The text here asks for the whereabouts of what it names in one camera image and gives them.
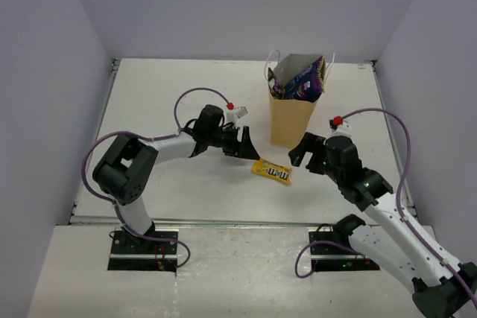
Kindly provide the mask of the yellow M&M's packet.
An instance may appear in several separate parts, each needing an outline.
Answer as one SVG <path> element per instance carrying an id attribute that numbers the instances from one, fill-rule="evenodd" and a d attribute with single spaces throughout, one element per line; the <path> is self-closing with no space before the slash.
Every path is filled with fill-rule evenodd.
<path id="1" fill-rule="evenodd" d="M 266 159 L 260 158 L 252 167 L 252 173 L 267 179 L 273 179 L 284 185 L 291 184 L 291 168 L 274 164 Z"/>

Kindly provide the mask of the blue purple snack bag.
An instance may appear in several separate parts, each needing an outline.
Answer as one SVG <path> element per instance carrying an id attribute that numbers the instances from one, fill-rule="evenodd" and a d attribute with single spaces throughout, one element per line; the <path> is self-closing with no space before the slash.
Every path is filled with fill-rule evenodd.
<path id="1" fill-rule="evenodd" d="M 326 58 L 321 54 L 290 54 L 283 85 L 285 100 L 316 102 L 324 92 Z"/>

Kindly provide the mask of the purple M&M's packet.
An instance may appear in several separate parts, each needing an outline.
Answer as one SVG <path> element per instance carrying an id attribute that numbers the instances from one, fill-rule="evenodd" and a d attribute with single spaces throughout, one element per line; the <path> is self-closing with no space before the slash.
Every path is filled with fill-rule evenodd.
<path id="1" fill-rule="evenodd" d="M 283 89 L 283 86 L 280 84 L 277 79 L 277 76 L 271 68 L 268 68 L 267 82 L 271 96 L 277 100 L 283 100 L 285 90 Z"/>

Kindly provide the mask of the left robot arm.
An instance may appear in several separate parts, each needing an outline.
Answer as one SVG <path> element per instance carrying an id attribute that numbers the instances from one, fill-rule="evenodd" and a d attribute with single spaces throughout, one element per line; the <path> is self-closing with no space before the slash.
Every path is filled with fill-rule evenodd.
<path id="1" fill-rule="evenodd" d="M 249 127 L 237 125 L 246 114 L 244 106 L 224 112 L 207 104 L 197 118 L 170 136 L 113 134 L 115 140 L 95 166 L 92 179 L 104 193 L 101 197 L 113 203 L 124 230 L 130 233 L 128 243 L 137 252 L 148 252 L 155 243 L 154 222 L 142 199 L 153 168 L 173 159 L 196 157 L 209 147 L 222 149 L 225 156 L 259 159 Z"/>

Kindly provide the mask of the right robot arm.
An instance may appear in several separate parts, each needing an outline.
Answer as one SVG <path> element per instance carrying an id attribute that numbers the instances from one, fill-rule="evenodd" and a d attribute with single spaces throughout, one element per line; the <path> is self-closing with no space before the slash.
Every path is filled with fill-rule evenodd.
<path id="1" fill-rule="evenodd" d="M 417 222 L 384 177 L 363 166 L 351 138 L 306 133 L 288 153 L 291 164 L 300 166 L 306 153 L 312 155 L 307 170 L 329 177 L 385 232 L 380 235 L 350 214 L 332 227 L 337 251 L 356 252 L 378 264 L 406 288 L 425 317 L 453 317 L 476 301 L 476 264 L 461 262 Z"/>

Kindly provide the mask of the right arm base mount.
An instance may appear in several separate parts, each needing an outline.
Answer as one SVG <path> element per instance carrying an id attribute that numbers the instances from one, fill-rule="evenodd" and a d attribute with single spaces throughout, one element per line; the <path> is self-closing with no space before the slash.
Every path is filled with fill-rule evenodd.
<path id="1" fill-rule="evenodd" d="M 337 223 L 322 223 L 308 232 L 309 243 L 304 246 L 294 262 L 294 274 L 306 279 L 313 273 L 379 271 L 377 263 L 355 251 L 350 245 L 353 231 L 365 225 L 360 217 L 349 214 Z M 299 273 L 303 254 L 309 252 L 310 271 Z"/>

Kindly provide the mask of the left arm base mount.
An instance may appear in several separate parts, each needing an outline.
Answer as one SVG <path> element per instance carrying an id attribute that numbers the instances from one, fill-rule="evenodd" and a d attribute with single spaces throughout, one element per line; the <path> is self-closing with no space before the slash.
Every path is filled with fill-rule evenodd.
<path id="1" fill-rule="evenodd" d="M 145 240 L 119 229 L 109 234 L 108 271 L 176 273 L 191 258 L 190 249 L 179 240 L 178 230 L 150 232 Z"/>

